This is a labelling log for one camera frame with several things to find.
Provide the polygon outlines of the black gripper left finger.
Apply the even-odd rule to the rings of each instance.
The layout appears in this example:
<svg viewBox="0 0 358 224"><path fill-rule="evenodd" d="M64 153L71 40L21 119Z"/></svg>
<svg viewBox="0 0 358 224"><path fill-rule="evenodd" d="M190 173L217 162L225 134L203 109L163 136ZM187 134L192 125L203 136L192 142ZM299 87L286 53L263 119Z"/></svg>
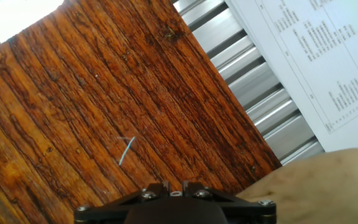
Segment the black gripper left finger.
<svg viewBox="0 0 358 224"><path fill-rule="evenodd" d="M123 222L132 208L169 197L170 182L151 183L146 188L125 195L100 207L82 205L75 210L75 224Z"/></svg>

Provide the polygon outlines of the bare person hand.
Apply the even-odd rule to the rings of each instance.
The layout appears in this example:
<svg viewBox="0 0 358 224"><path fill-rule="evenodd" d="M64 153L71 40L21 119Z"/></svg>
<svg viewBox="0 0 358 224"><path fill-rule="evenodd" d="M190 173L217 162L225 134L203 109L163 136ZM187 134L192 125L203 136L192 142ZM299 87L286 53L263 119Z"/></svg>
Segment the bare person hand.
<svg viewBox="0 0 358 224"><path fill-rule="evenodd" d="M358 223L358 148L291 162L237 196L275 202L279 224Z"/></svg>

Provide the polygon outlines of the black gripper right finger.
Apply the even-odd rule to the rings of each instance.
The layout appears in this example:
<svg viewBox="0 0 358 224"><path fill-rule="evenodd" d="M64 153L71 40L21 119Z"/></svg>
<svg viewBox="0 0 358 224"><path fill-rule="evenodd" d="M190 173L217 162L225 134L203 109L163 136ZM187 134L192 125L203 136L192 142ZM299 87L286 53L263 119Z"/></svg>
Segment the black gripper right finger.
<svg viewBox="0 0 358 224"><path fill-rule="evenodd" d="M249 202L200 182L183 181L175 198L175 211L185 223L276 223L275 202Z"/></svg>

